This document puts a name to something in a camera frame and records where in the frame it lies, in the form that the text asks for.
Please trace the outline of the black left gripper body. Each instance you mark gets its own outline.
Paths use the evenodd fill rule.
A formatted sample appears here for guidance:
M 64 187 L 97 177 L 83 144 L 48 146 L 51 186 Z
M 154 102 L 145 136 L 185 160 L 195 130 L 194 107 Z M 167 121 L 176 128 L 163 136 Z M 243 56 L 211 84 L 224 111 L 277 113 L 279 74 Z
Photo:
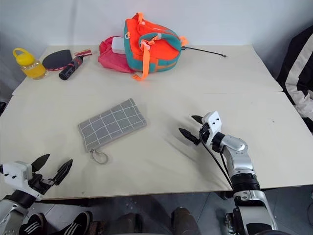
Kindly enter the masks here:
M 46 192 L 56 184 L 55 181 L 55 177 L 44 179 L 41 174 L 32 173 L 32 179 L 28 181 L 28 185 L 41 195 L 45 195 Z

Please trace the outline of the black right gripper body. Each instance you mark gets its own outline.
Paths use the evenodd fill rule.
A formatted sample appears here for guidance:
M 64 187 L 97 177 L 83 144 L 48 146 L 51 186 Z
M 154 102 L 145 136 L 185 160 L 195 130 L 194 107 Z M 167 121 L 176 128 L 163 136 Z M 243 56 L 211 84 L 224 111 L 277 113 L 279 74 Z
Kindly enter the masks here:
M 208 123 L 204 124 L 199 130 L 199 138 L 203 145 L 209 146 L 211 144 L 211 141 L 209 140 L 209 137 L 211 136 L 210 130 Z

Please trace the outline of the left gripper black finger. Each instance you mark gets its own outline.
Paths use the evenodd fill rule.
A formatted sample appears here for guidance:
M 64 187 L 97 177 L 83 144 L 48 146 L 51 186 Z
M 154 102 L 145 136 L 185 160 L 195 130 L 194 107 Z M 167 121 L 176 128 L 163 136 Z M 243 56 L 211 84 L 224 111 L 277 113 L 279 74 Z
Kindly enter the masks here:
M 48 160 L 50 154 L 45 154 L 40 156 L 39 158 L 37 158 L 32 164 L 32 173 L 36 173 L 37 171 L 39 171 L 46 163 L 46 161 Z
M 73 159 L 68 160 L 65 162 L 58 170 L 57 174 L 54 176 L 54 185 L 59 185 L 62 180 L 68 175 L 71 166 L 73 163 Z

